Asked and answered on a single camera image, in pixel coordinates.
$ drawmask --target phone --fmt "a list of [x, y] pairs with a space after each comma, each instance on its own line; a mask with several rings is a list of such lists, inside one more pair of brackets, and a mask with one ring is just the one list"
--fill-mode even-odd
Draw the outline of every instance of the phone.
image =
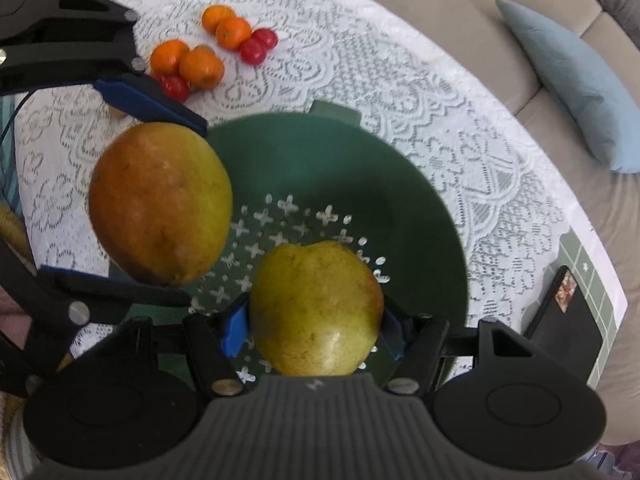
[[579, 379], [589, 379], [602, 335], [567, 266], [558, 270], [524, 336]]

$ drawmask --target pear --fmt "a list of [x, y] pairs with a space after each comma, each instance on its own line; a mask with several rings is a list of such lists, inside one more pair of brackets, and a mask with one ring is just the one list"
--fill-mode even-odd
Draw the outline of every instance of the pear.
[[127, 274], [152, 285], [201, 277], [225, 246], [231, 184], [206, 140], [184, 126], [138, 124], [100, 156], [89, 186], [98, 241]]
[[290, 376], [351, 374], [375, 344], [383, 311], [369, 267], [334, 241], [267, 253], [249, 302], [258, 350]]

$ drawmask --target screw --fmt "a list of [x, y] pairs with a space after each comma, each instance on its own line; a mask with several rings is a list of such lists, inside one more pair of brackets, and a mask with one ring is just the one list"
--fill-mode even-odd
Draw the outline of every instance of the screw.
[[136, 56], [131, 60], [131, 68], [136, 72], [144, 72], [146, 70], [145, 60], [139, 56]]
[[24, 383], [24, 387], [27, 390], [27, 393], [29, 395], [33, 395], [33, 393], [42, 386], [42, 383], [44, 381], [42, 380], [41, 377], [38, 377], [37, 375], [30, 375], [29, 377], [27, 377], [27, 380]]
[[127, 9], [124, 11], [124, 19], [135, 23], [138, 20], [138, 13], [133, 9]]
[[91, 319], [89, 307], [82, 301], [73, 301], [69, 305], [69, 319], [78, 326], [86, 325]]
[[386, 384], [386, 388], [396, 395], [413, 395], [420, 389], [420, 384], [407, 377], [396, 377]]
[[237, 379], [219, 379], [211, 384], [213, 392], [223, 397], [233, 397], [242, 392], [242, 383]]

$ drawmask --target cherry tomato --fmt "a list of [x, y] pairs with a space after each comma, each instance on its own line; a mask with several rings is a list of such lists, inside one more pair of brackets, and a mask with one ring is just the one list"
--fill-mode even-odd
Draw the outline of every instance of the cherry tomato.
[[189, 97], [189, 84], [179, 75], [151, 74], [151, 77], [160, 83], [162, 93], [171, 99], [183, 103]]
[[249, 38], [240, 45], [240, 57], [248, 65], [260, 65], [267, 57], [267, 49], [261, 41]]
[[270, 28], [256, 28], [251, 37], [261, 41], [267, 50], [271, 50], [278, 44], [278, 36]]

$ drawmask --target white lace tablecloth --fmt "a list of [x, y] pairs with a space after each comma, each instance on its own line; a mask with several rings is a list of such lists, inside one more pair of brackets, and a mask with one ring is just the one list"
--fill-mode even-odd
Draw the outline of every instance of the white lace tablecloth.
[[[371, 0], [116, 1], [139, 12], [145, 59], [169, 38], [209, 43], [220, 54], [221, 86], [187, 101], [210, 124], [307, 110], [316, 98], [359, 110], [362, 126], [405, 154], [446, 202], [468, 263], [471, 325], [492, 315], [519, 330], [561, 234], [578, 218], [585, 236], [595, 236], [556, 168], [504, 106]], [[217, 2], [254, 27], [278, 31], [280, 44], [263, 65], [241, 63], [202, 30], [202, 11]], [[87, 188], [104, 147], [130, 124], [110, 118], [88, 87], [40, 91], [23, 108], [17, 163], [37, 264], [107, 273], [86, 213]]]

